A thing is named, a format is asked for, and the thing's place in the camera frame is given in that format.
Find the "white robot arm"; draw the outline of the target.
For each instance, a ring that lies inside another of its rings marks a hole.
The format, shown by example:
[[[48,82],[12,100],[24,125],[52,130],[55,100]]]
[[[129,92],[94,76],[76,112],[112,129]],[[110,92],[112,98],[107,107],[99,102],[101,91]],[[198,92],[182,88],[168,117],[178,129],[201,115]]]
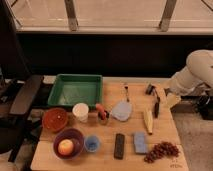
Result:
[[[213,88],[213,50],[196,50],[188,55],[185,67],[169,79],[167,106],[172,108],[200,84]]]

